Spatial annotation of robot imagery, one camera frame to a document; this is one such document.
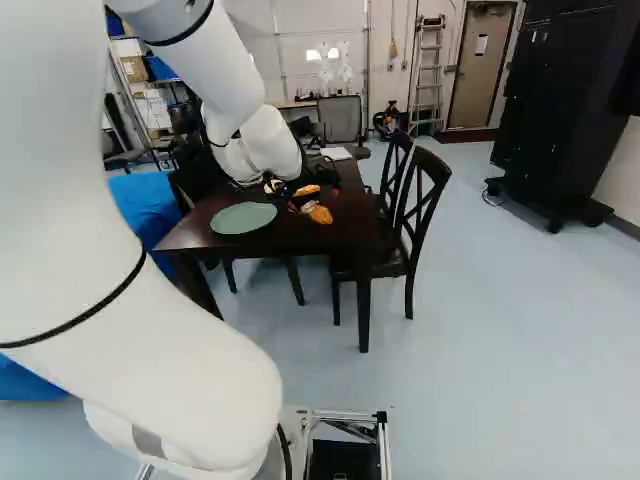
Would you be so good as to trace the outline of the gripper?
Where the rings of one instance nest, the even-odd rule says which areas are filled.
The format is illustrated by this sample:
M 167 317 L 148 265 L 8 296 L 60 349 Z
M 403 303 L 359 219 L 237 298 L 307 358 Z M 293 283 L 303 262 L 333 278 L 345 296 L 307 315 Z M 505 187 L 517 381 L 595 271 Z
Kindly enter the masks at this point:
M 268 198 L 289 201 L 291 198 L 318 194 L 321 187 L 317 184 L 309 184 L 294 191 L 293 182 L 287 182 L 277 177 L 268 177 L 263 180 L 263 190 Z M 289 201 L 288 211 L 296 215 L 305 215 L 317 224 L 330 225 L 333 223 L 330 210 L 317 200 L 307 200 L 300 205 Z

